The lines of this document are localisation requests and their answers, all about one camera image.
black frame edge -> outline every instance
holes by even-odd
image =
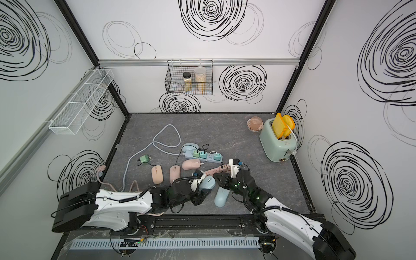
[[[289,80],[289,83],[287,84],[287,87],[285,89],[285,92],[283,93],[282,99],[280,100],[279,106],[277,107],[276,113],[280,113],[283,110],[283,107],[285,106],[287,100],[289,99],[290,93],[292,92],[293,87],[295,86],[297,79],[299,78],[300,73],[302,72],[302,69],[304,65],[306,64],[306,61],[308,60],[308,57],[313,49],[313,46],[316,40],[318,39],[319,34],[321,33],[321,30],[323,26],[325,25],[327,18],[329,16],[329,13],[331,12],[332,7],[334,6],[336,1],[337,0],[325,1],[324,6],[322,7],[321,12],[319,13],[318,19],[309,36],[309,39],[306,42],[305,48],[303,49],[303,52],[300,55],[299,65],[293,72]]]
[[[59,10],[61,11],[62,15],[64,16],[65,20],[67,21],[68,25],[71,27],[73,33],[77,37],[79,43],[81,44],[82,48],[84,49],[86,55],[91,60],[91,63],[99,67],[98,57],[95,54],[94,50],[92,49],[87,37],[85,36],[84,32],[82,31],[78,21],[76,20],[74,14],[72,13],[70,7],[68,6],[65,0],[54,0],[56,5],[58,6]],[[119,94],[117,93],[116,89],[114,88],[113,83],[110,83],[108,86],[108,90],[112,97],[114,98],[115,102],[119,106],[121,112],[123,113],[124,117],[129,115],[126,106],[124,105],[122,99],[120,98]]]
[[[117,151],[117,145],[118,145],[118,144],[120,143],[120,141],[121,141],[121,138],[122,138],[122,136],[123,136],[123,134],[124,134],[124,131],[126,130],[127,125],[129,124],[130,118],[131,118],[131,114],[129,114],[129,115],[126,117],[126,119],[124,120],[124,122],[123,122],[123,124],[122,124],[122,126],[121,126],[121,128],[120,128],[119,134],[117,135],[116,140],[114,141],[113,147],[111,148],[110,153],[109,153],[109,154],[108,154],[108,156],[107,156],[107,160],[105,161],[105,166],[106,166],[106,168],[105,168],[105,170],[104,170],[104,172],[103,172],[103,175],[100,177],[100,180],[101,180],[101,181],[103,181],[103,180],[104,180],[104,177],[105,177],[105,175],[107,174],[107,171],[108,171],[108,169],[109,169],[109,167],[110,167],[111,161],[113,160],[114,155],[116,154],[116,151]]]
[[[309,191],[306,188],[306,184],[300,171],[299,165],[297,164],[296,157],[293,154],[290,156],[290,161],[292,162],[292,166],[295,171],[297,181],[299,182],[300,189],[302,190],[306,205],[308,206],[309,213],[316,214],[315,206],[313,205]]]
[[[65,243],[66,243],[66,241],[68,239],[68,236],[69,236],[69,232],[65,232],[65,233],[62,234],[62,237],[59,240],[59,243],[56,246],[55,251],[53,252],[53,255],[51,257],[51,260],[57,260],[58,259],[59,253],[61,253],[61,250],[64,247],[64,245],[65,245]]]

power adapter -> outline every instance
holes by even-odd
[[[143,155],[143,156],[140,157],[141,163],[148,163],[148,162],[150,162],[150,159],[152,159],[152,157],[150,157],[147,154],[145,154],[145,155]]]

peach computer mouse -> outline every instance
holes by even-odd
[[[181,176],[181,168],[179,165],[174,165],[169,171],[169,182],[172,184],[174,180]]]
[[[198,169],[201,166],[201,161],[199,159],[189,159],[182,163],[182,169],[192,170]]]
[[[152,179],[154,184],[163,182],[162,166],[156,165],[152,168]]]

black jar lid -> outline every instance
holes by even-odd
[[[186,71],[186,72],[184,72],[184,73],[183,73],[183,77],[184,77],[185,79],[189,79],[189,78],[191,77],[191,73],[190,73],[190,72],[188,72],[188,71]]]

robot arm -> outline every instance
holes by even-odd
[[[229,161],[231,174],[215,173],[220,187],[243,196],[244,206],[256,215],[259,232],[281,235],[314,259],[354,259],[355,251],[331,222],[325,225],[302,216],[257,187],[250,170],[238,159]]]
[[[260,233],[276,233],[308,253],[313,259],[352,260],[356,254],[339,229],[330,222],[322,224],[285,207],[256,186],[238,159],[230,160],[230,173],[215,173],[219,186],[243,196],[245,207],[255,215]],[[192,201],[196,206],[211,192],[199,188],[205,174],[196,170],[191,177],[179,178],[171,186],[149,187],[140,193],[111,192],[99,189],[99,183],[88,183],[61,196],[53,232],[67,232],[81,226],[133,230],[137,216],[160,214],[177,205]],[[196,184],[191,187],[190,181]]]

